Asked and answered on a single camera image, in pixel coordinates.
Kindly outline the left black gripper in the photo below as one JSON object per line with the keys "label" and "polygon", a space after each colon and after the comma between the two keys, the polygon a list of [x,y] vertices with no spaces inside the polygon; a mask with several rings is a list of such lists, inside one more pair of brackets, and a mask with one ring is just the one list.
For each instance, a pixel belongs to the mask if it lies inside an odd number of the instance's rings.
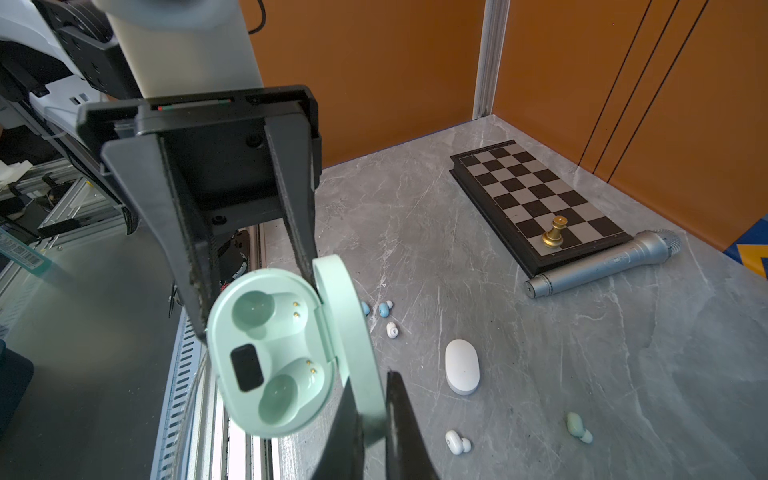
{"label": "left black gripper", "polygon": [[300,274],[315,286],[322,137],[308,87],[91,103],[76,131],[105,183],[159,241],[198,338],[219,295],[211,229],[283,217]]}

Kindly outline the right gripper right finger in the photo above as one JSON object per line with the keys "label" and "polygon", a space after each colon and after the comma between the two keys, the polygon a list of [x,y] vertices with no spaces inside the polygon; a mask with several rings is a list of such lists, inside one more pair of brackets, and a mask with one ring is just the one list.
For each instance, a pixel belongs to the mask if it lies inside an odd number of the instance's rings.
{"label": "right gripper right finger", "polygon": [[386,478],[438,479],[402,376],[388,371],[386,380]]}

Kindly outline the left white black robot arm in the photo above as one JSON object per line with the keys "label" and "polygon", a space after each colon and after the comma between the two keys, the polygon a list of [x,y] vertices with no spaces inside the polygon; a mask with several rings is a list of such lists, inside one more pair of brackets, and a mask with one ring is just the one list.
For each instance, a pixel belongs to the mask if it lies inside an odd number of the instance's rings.
{"label": "left white black robot arm", "polygon": [[312,280],[318,104],[267,87],[236,1],[5,1],[1,97],[123,216],[147,225],[204,338],[222,243],[280,219]]}

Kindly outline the mint green earbud case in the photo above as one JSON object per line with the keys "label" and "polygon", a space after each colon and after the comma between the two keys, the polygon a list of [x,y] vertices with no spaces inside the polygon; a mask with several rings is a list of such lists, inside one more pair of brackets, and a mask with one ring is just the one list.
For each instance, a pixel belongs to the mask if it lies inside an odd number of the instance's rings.
{"label": "mint green earbud case", "polygon": [[279,438],[313,422],[341,380],[373,444],[387,414],[361,303],[339,256],[316,258],[312,269],[314,284],[265,268],[221,292],[207,328],[219,391],[243,431]]}

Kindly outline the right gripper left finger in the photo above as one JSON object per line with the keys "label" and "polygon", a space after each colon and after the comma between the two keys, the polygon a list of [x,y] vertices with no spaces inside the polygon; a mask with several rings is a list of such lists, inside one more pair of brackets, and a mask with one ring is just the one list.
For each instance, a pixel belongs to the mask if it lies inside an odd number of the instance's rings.
{"label": "right gripper left finger", "polygon": [[344,387],[334,421],[312,480],[360,480],[365,446],[362,417],[350,381]]}

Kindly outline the green earbud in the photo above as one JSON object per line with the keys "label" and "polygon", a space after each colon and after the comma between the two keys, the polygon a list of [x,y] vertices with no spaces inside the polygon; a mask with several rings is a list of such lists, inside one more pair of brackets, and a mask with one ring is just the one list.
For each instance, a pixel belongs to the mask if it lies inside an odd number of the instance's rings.
{"label": "green earbud", "polygon": [[566,427],[571,436],[585,444],[592,444],[593,434],[585,427],[582,417],[575,412],[566,414]]}

